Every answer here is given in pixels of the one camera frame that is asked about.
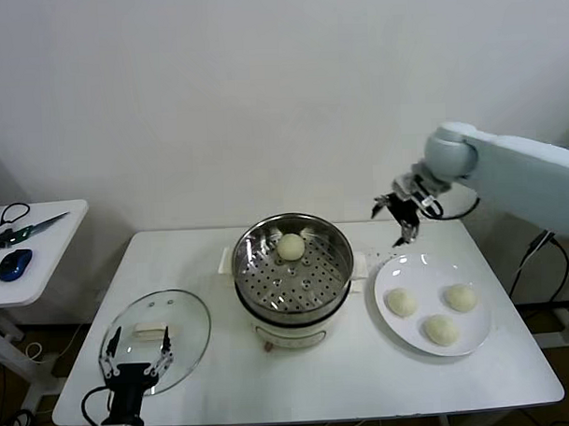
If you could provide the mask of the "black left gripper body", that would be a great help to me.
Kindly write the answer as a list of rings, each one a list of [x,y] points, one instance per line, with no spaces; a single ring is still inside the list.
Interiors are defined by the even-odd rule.
[[[107,379],[107,387],[112,392],[112,405],[103,425],[141,425],[142,400],[146,390],[156,385],[156,376],[150,372],[149,362],[119,363],[118,374]]]

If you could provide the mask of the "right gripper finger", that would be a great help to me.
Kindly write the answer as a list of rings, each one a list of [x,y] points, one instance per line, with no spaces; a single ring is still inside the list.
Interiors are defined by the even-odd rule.
[[[371,219],[374,220],[375,217],[382,212],[385,208],[390,209],[395,202],[395,194],[381,194],[375,199],[375,203],[371,209]]]
[[[419,222],[416,220],[402,220],[399,222],[401,233],[397,241],[392,245],[394,248],[402,247],[405,244],[412,244],[419,232]]]

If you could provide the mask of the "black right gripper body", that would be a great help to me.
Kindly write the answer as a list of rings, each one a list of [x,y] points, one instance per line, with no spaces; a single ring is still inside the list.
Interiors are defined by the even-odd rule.
[[[420,226],[418,208],[412,200],[403,201],[393,192],[387,194],[386,198],[388,211],[391,212],[402,228],[417,228]]]

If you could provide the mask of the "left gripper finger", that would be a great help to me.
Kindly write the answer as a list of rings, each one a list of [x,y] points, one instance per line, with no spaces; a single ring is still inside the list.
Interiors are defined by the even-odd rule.
[[[168,327],[166,327],[164,330],[164,337],[160,350],[160,357],[148,368],[148,374],[150,376],[161,376],[169,368],[174,360],[174,353],[171,349],[171,340]]]
[[[119,369],[115,363],[115,356],[117,352],[117,346],[121,336],[121,327],[116,329],[116,332],[112,335],[110,340],[107,342],[106,349],[100,354],[99,364],[105,379],[110,379],[114,376],[119,375]]]

